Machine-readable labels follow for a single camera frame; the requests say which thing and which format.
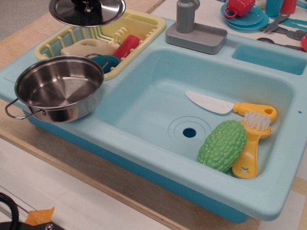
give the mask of dish rack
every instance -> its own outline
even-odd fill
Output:
[[[37,45],[34,55],[37,60],[60,56],[61,49],[80,40],[93,38],[109,44],[122,44],[128,35],[137,36],[140,44],[121,62],[105,74],[105,81],[117,76],[132,60],[144,50],[166,27],[161,17],[126,9],[113,23],[99,27],[65,26]]]

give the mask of pot lid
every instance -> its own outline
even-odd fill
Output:
[[[124,0],[51,0],[51,15],[68,25],[94,27],[111,23],[125,11]]]

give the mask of metal pot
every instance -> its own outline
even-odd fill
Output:
[[[30,66],[16,81],[17,99],[5,107],[6,114],[45,122],[69,122],[89,114],[101,101],[104,80],[104,66],[88,58],[92,55],[99,56],[57,56]],[[18,100],[27,106],[29,115],[16,117],[8,112]]]

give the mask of toy bitter melon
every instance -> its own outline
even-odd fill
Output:
[[[239,121],[223,121],[206,138],[197,161],[225,173],[238,159],[246,141],[247,132]]]

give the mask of sink basin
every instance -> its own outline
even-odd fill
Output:
[[[174,23],[166,22],[167,27]],[[23,58],[34,58],[31,52]],[[14,65],[19,63],[22,59],[0,73],[4,100],[15,98],[13,82],[22,69]],[[65,124],[30,121],[232,222],[249,216],[273,220],[306,147],[306,64],[303,52],[231,34],[216,55],[208,55],[167,44],[161,33],[116,78],[103,83],[103,99],[94,112]],[[273,133],[259,142],[258,177],[239,179],[231,170],[222,173],[196,161],[218,124],[243,117],[206,111],[185,91],[277,109]]]

